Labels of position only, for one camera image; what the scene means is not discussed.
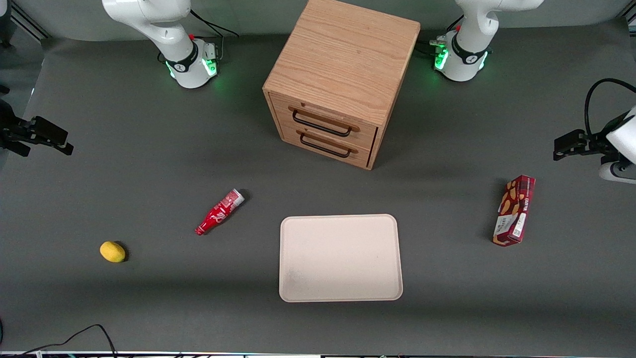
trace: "red cardboard box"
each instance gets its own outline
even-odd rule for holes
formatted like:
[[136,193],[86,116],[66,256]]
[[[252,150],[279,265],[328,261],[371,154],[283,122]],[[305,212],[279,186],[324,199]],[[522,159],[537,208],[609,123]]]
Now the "red cardboard box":
[[506,247],[523,240],[535,180],[522,175],[506,184],[506,193],[499,205],[499,216],[492,237],[495,244]]

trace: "drawer handle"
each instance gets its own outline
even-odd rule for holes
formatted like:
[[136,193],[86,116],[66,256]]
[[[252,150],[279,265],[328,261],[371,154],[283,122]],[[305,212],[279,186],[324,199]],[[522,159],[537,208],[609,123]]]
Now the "drawer handle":
[[298,110],[294,110],[294,113],[292,113],[292,118],[294,118],[294,122],[296,123],[300,123],[300,124],[304,124],[308,127],[311,128],[316,128],[316,129],[320,129],[323,132],[327,132],[329,134],[333,134],[335,136],[339,136],[339,137],[346,137],[351,133],[351,127],[349,127],[349,129],[347,129],[346,132],[338,132],[338,131],[334,131],[333,129],[327,128],[327,127],[323,127],[321,125],[318,124],[313,124],[311,122],[307,122],[306,120],[302,120],[296,117],[296,115],[298,114]]
[[342,153],[334,152],[334,151],[333,151],[333,150],[331,150],[331,149],[323,148],[323,147],[321,147],[321,146],[319,146],[319,145],[315,145],[315,144],[313,144],[313,143],[309,143],[309,142],[307,142],[307,141],[303,140],[303,138],[304,138],[304,137],[305,137],[305,133],[301,133],[301,134],[300,134],[300,143],[303,143],[304,145],[306,145],[306,146],[308,146],[308,147],[312,147],[312,148],[314,148],[314,149],[322,150],[323,152],[326,152],[326,153],[329,153],[329,154],[331,154],[331,155],[335,155],[335,156],[337,156],[337,157],[341,157],[341,158],[346,158],[346,157],[348,157],[348,156],[349,156],[349,154],[351,154],[351,149],[348,149],[346,154],[342,154]]

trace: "white tray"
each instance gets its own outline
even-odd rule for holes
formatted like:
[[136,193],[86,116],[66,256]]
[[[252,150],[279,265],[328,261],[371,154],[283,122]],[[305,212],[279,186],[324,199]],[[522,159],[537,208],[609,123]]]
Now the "white tray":
[[286,218],[280,225],[279,294],[287,302],[398,299],[396,219],[388,214]]

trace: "wooden cabinet top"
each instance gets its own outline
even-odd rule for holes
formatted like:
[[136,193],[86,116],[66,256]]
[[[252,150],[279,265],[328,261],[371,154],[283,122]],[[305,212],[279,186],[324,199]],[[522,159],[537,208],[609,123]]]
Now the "wooden cabinet top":
[[263,88],[384,126],[418,22],[335,0],[309,0]]

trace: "yellow lemon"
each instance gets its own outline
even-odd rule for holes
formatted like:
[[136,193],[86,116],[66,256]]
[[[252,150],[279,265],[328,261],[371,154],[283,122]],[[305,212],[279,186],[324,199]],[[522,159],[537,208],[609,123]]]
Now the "yellow lemon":
[[99,247],[99,253],[110,262],[121,262],[126,258],[126,251],[119,244],[106,241]]

